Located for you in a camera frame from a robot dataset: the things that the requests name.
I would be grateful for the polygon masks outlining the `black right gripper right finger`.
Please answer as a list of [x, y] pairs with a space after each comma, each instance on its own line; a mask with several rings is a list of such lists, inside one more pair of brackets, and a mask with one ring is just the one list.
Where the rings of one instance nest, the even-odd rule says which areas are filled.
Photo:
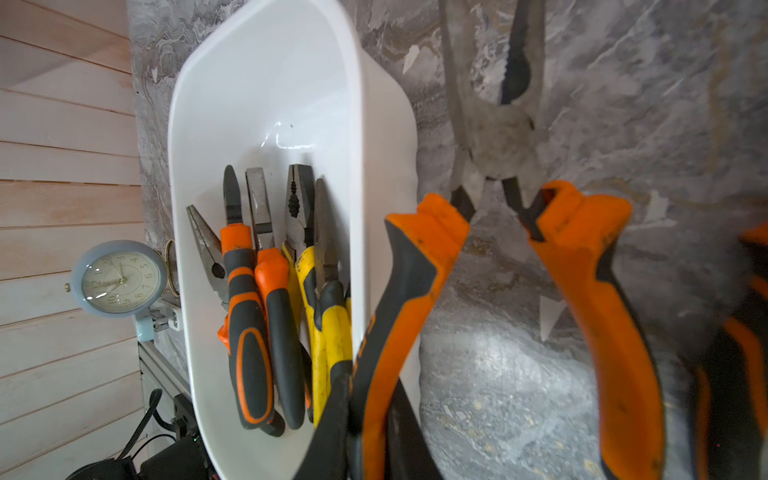
[[387, 412], [385, 478], [443, 479], [401, 381], [396, 384]]

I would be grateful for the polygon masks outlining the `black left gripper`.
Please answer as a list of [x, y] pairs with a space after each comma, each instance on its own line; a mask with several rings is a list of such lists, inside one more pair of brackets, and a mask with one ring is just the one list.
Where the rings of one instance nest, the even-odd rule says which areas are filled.
[[[114, 458], [87, 464], [71, 479], [208, 479], [210, 459], [200, 434], [192, 399], [185, 393], [173, 397], [174, 418], [167, 422], [158, 413], [162, 391], [155, 389], [149, 407], [123, 450]], [[171, 444], [137, 464], [139, 454], [157, 439]]]

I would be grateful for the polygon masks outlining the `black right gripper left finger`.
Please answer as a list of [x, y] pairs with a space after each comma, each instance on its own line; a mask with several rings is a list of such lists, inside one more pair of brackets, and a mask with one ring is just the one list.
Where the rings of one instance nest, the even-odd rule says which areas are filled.
[[294, 480], [348, 478], [347, 439], [352, 361], [332, 368], [331, 391]]

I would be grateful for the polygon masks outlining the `orange grey long-nose pliers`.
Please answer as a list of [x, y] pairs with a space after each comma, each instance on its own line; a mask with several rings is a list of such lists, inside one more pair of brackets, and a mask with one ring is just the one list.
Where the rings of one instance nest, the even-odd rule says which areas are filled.
[[443, 1], [439, 13], [456, 142], [451, 195], [428, 195], [416, 213], [386, 218], [393, 269], [353, 370], [349, 474], [384, 477], [390, 459], [385, 420], [400, 371], [468, 237], [485, 183], [497, 180], [587, 342], [598, 387], [605, 475], [658, 479], [665, 450], [660, 384], [642, 329], [612, 271], [631, 205], [549, 180], [536, 150], [545, 5], [517, 4], [496, 103], [481, 98], [472, 84], [477, 49], [469, 5]]

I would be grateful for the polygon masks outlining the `orange black pliers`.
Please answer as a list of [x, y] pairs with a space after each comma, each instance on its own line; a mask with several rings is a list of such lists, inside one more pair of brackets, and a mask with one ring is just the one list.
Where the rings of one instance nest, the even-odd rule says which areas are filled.
[[758, 479], [767, 439], [767, 225], [740, 236], [752, 267], [746, 295], [694, 369], [696, 479]]

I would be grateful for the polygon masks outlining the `white plastic storage box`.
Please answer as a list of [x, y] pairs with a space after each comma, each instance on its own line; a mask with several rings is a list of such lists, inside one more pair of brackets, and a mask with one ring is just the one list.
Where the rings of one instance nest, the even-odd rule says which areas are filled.
[[352, 335], [364, 336], [392, 269], [384, 220], [417, 206], [417, 126], [401, 86], [361, 47], [336, 1], [251, 1], [186, 60], [170, 106], [168, 160], [188, 371], [197, 420], [223, 479], [289, 479], [313, 429], [280, 437], [243, 428], [224, 320], [186, 212], [226, 223], [224, 169], [264, 169], [273, 225], [285, 235], [287, 171], [328, 184]]

